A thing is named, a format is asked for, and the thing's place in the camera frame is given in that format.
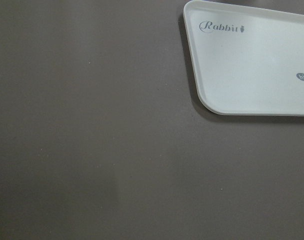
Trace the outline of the cream rabbit tray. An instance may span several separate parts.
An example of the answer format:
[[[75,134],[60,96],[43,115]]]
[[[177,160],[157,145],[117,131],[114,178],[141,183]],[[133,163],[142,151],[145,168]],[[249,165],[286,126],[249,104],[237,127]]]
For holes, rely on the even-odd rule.
[[[207,109],[304,117],[304,15],[192,0],[183,17],[197,94]]]

